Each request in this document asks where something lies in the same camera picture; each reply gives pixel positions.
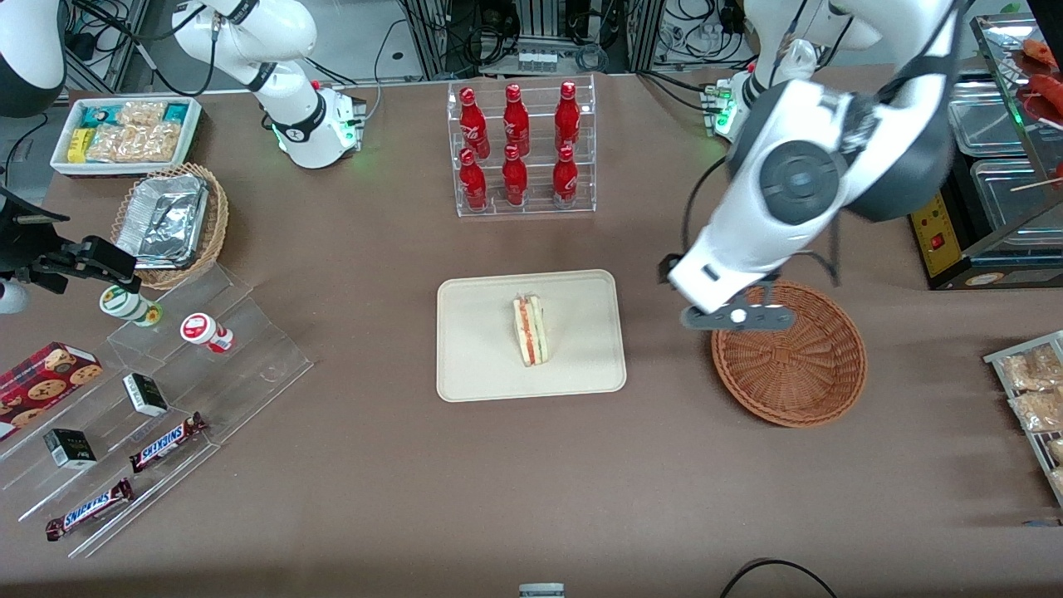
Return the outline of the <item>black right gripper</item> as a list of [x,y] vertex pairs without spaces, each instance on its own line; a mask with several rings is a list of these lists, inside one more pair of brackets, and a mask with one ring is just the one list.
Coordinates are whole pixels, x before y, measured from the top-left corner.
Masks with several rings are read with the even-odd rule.
[[138,284],[137,258],[100,236],[86,236],[81,256],[66,250],[54,224],[69,221],[65,213],[50,212],[1,190],[1,272],[5,280],[35,285],[63,295],[68,277],[77,277],[84,264],[91,277],[109,284]]

